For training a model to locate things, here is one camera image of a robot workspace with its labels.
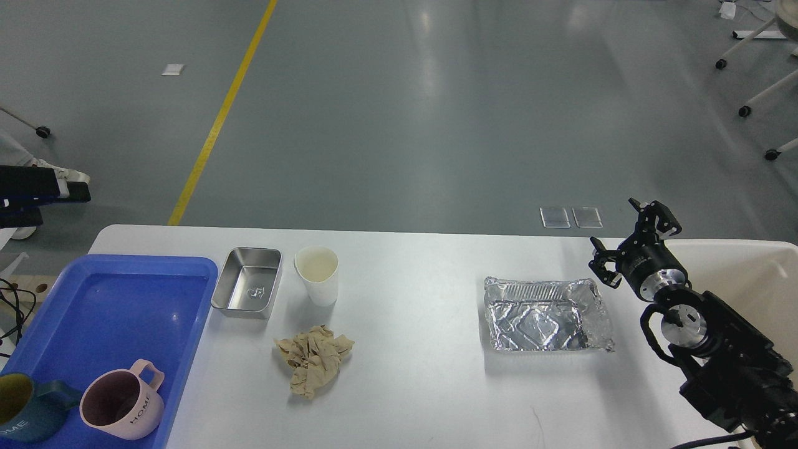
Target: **sneaker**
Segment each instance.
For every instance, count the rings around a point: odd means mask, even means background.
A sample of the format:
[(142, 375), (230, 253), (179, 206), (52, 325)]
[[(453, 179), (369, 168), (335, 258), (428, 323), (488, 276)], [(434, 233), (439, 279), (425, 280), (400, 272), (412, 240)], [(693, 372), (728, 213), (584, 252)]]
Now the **sneaker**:
[(28, 226), (26, 228), (17, 228), (14, 231), (14, 234), (11, 235), (12, 240), (25, 240), (26, 238), (33, 235), (34, 231), (36, 231), (36, 226)]
[(52, 165), (45, 161), (44, 159), (34, 159), (34, 162), (30, 165), (31, 167), (41, 167), (43, 169), (53, 169), (55, 170), (55, 177), (58, 179), (64, 179), (70, 182), (85, 182), (86, 184), (92, 179), (83, 172), (78, 172), (77, 170), (72, 169), (64, 169), (62, 167), (57, 167), (56, 165)]

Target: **teal mug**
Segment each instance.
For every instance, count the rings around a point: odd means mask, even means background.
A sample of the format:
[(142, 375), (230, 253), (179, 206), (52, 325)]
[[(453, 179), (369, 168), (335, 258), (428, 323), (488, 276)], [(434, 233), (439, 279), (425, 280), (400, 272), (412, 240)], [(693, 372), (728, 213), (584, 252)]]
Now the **teal mug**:
[(36, 383), (19, 372), (0, 376), (0, 438), (24, 443), (48, 439), (81, 396), (60, 380)]

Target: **gray floor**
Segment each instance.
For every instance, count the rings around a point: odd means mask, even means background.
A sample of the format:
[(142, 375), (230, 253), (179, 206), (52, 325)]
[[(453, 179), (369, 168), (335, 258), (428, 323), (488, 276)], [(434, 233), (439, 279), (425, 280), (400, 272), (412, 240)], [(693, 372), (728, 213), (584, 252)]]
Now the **gray floor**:
[[(760, 4), (741, 0), (762, 18)], [(53, 128), (39, 156), (92, 176), (4, 252), (55, 274), (112, 223), (166, 223), (267, 2), (4, 2), (0, 102)], [(714, 0), (307, 2), (275, 10), (182, 225), (626, 236), (628, 197), (683, 237), (798, 243), (798, 43)], [(169, 62), (187, 64), (161, 77)], [(547, 229), (540, 206), (605, 228)]]

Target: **white chair leg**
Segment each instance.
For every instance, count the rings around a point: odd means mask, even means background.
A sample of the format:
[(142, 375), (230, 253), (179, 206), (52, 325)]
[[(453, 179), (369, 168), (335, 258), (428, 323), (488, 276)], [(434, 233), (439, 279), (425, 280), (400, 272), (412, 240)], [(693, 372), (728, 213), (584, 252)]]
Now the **white chair leg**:
[(792, 84), (793, 82), (798, 81), (798, 70), (792, 72), (791, 74), (787, 75), (786, 77), (781, 78), (779, 81), (776, 81), (774, 85), (771, 85), (767, 89), (759, 92), (753, 98), (745, 102), (745, 105), (737, 111), (740, 117), (747, 117), (751, 115), (751, 108), (755, 106), (759, 101), (762, 101), (763, 98), (771, 95), (772, 93), (776, 92), (777, 90), (783, 88), (788, 84)]
[(22, 116), (20, 116), (19, 114), (15, 113), (15, 112), (12, 112), (10, 109), (7, 109), (7, 108), (3, 107), (2, 105), (0, 105), (0, 111), (2, 111), (4, 113), (7, 113), (11, 117), (16, 118), (17, 120), (21, 121), (25, 125), (28, 125), (33, 131), (36, 131), (36, 135), (41, 137), (42, 139), (46, 139), (47, 137), (49, 137), (50, 129), (48, 127), (35, 125), (35, 124), (25, 120), (24, 118), (22, 118)]
[(762, 33), (762, 31), (765, 31), (774, 23), (776, 23), (776, 16), (773, 16), (772, 19), (763, 23), (762, 26), (757, 28), (753, 33), (749, 34), (745, 39), (739, 41), (732, 48), (728, 49), (726, 53), (722, 54), (721, 58), (718, 59), (717, 62), (715, 62), (715, 68), (718, 70), (722, 70), (724, 67), (726, 67), (726, 59), (735, 54), (742, 46), (745, 46), (746, 44), (751, 42), (756, 36), (759, 36)]
[(793, 139), (784, 145), (780, 146), (779, 148), (771, 148), (768, 151), (764, 152), (764, 158), (768, 161), (775, 161), (780, 154), (785, 151), (789, 151), (791, 149), (798, 148), (798, 138)]

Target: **aluminum foil tray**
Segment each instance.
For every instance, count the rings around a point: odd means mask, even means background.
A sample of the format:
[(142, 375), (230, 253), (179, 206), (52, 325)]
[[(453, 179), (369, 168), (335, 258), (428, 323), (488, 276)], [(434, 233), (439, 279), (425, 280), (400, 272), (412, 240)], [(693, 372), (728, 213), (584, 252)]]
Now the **aluminum foil tray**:
[(593, 280), (486, 277), (484, 301), (498, 351), (613, 350), (612, 324)]

